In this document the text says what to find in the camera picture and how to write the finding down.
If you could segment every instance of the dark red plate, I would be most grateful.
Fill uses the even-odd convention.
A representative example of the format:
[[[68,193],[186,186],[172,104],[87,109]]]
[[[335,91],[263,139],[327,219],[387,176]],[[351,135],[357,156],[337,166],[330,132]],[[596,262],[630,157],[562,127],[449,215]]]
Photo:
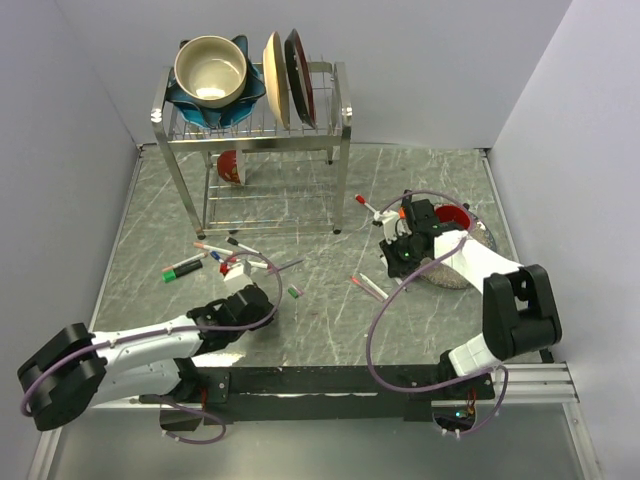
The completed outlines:
[[[284,57],[287,63],[287,75],[293,103],[300,120],[316,128],[316,109],[313,104],[313,87],[309,66],[304,56],[304,49],[300,41],[300,35],[294,28],[284,41]]]

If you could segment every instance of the red bowl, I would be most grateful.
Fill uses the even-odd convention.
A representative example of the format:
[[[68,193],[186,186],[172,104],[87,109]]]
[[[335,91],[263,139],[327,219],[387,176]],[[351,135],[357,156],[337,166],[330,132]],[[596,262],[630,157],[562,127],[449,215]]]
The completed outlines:
[[[241,176],[241,166],[238,165],[236,159],[235,150],[227,150],[218,157],[216,164],[218,169],[218,175],[225,182],[233,183],[235,185],[243,185],[243,179]]]
[[[471,226],[471,221],[469,220],[467,213],[465,213],[465,210],[456,205],[441,205],[436,208],[435,211],[442,223],[456,222],[465,230],[468,230]]]

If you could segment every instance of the red marker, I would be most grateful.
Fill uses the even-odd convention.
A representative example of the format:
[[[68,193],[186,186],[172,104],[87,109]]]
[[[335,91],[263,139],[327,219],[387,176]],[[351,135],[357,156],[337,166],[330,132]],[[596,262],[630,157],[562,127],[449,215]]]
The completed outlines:
[[[358,203],[361,203],[362,205],[367,207],[371,213],[376,213],[377,212],[377,210],[375,208],[373,208],[371,205],[369,205],[369,203],[364,199],[364,197],[362,195],[356,195],[356,200],[358,201]]]

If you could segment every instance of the gray wall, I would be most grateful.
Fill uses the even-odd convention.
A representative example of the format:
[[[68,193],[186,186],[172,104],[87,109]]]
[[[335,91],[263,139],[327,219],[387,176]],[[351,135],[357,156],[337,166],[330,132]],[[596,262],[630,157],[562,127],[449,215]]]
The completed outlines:
[[[521,258],[545,265],[607,478],[638,478],[640,3],[574,0],[491,154]]]
[[[570,0],[57,0],[134,139],[178,42],[296,27],[312,58],[347,62],[354,139],[492,146]]]
[[[17,368],[87,321],[136,149],[52,0],[0,3],[0,465],[24,478],[39,434]]]

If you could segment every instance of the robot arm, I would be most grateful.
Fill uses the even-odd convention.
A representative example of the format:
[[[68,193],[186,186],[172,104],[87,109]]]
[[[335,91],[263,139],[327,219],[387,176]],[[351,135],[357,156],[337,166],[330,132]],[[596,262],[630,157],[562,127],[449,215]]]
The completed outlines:
[[[441,221],[429,200],[414,202],[407,196],[401,213],[374,213],[374,224],[383,228],[380,248],[392,278],[413,273],[424,258],[451,252],[468,235],[455,221]],[[470,237],[442,264],[482,294],[483,320],[482,333],[441,356],[441,380],[469,375],[560,341],[553,291],[539,265],[525,267]]]
[[[240,338],[244,330],[204,329],[251,325],[273,310],[267,295],[251,280],[248,262],[223,267],[224,282],[231,295],[169,322],[95,333],[89,333],[84,324],[78,323],[53,337],[18,370],[25,392],[60,360],[82,349],[89,351],[46,378],[31,397],[29,407],[38,430],[58,428],[89,406],[111,400],[156,394],[180,402],[194,391],[206,388],[191,357],[225,348]],[[157,331],[166,334],[153,335]],[[131,341],[117,342],[131,336],[134,337]],[[90,348],[103,344],[110,346]]]

